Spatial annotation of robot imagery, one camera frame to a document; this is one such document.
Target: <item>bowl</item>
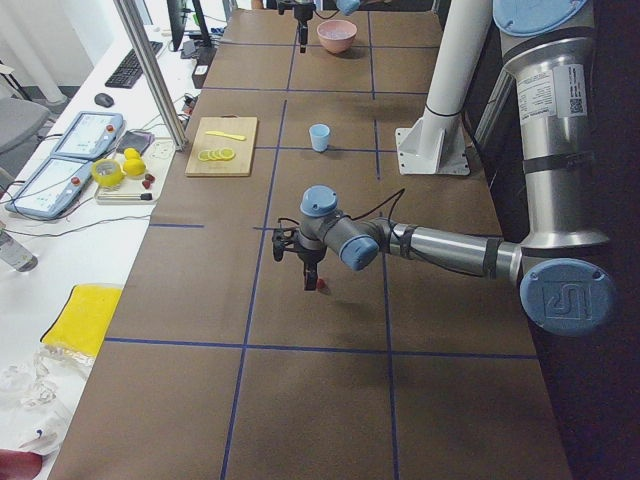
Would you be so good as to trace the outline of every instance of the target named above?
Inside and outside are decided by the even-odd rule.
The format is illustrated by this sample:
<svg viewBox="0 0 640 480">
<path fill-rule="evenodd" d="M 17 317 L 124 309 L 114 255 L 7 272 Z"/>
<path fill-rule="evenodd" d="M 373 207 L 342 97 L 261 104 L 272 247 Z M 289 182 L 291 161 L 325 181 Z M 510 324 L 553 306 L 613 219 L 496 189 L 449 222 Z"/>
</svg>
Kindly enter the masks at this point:
<svg viewBox="0 0 640 480">
<path fill-rule="evenodd" d="M 327 20 L 318 25 L 320 45 L 331 53 L 348 50 L 356 38 L 358 28 L 347 20 Z"/>
</svg>

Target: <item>monitor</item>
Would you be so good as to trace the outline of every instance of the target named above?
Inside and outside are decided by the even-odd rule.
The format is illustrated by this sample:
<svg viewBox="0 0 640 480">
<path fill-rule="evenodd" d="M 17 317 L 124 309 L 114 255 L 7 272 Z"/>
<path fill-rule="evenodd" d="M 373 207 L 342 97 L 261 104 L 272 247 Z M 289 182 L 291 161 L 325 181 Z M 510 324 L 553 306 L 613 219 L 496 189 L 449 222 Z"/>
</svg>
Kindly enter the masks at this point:
<svg viewBox="0 0 640 480">
<path fill-rule="evenodd" d="M 196 23 L 200 28 L 200 35 L 191 35 L 191 38 L 193 38 L 195 42 L 194 46 L 190 48 L 195 48 L 197 50 L 199 47 L 211 47 L 211 37 L 209 29 L 207 28 L 207 22 L 205 21 L 200 0 L 167 0 L 167 10 L 169 12 L 171 43 L 174 51 L 178 51 L 182 44 L 182 39 L 187 26 L 187 19 L 191 13 L 195 13 Z"/>
</svg>

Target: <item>yellow cloth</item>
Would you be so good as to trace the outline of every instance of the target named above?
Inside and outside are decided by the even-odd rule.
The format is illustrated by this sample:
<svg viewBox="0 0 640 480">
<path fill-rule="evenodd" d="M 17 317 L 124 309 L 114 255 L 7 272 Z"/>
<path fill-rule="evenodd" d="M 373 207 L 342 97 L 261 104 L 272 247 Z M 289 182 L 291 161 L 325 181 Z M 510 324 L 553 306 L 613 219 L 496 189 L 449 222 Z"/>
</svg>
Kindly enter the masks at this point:
<svg viewBox="0 0 640 480">
<path fill-rule="evenodd" d="M 119 287 L 76 285 L 62 312 L 40 341 L 96 357 L 121 294 Z"/>
</svg>

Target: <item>black keyboard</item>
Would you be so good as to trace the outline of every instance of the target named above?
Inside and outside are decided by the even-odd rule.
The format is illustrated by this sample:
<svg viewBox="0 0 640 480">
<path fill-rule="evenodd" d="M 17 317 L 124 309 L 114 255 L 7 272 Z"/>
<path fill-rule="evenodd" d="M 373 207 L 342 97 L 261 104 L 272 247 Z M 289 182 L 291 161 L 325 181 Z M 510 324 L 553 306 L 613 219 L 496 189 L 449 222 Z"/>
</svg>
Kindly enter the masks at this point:
<svg viewBox="0 0 640 480">
<path fill-rule="evenodd" d="M 162 42 L 149 43 L 155 54 L 162 49 Z M 112 88 L 132 88 L 141 76 L 142 67 L 136 53 L 131 49 L 104 85 Z"/>
</svg>

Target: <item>computer mouse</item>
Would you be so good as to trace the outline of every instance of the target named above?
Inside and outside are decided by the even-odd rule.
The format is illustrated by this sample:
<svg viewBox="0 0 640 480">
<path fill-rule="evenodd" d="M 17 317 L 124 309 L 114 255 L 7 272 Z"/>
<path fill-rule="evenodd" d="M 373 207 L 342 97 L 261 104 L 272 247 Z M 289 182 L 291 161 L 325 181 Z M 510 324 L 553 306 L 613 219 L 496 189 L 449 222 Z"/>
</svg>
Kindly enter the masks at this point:
<svg viewBox="0 0 640 480">
<path fill-rule="evenodd" d="M 115 103 L 113 101 L 113 97 L 106 93 L 99 93 L 94 97 L 93 101 L 96 102 L 96 105 L 100 105 L 101 107 L 104 107 L 104 108 L 109 108 L 111 107 L 111 105 Z"/>
</svg>

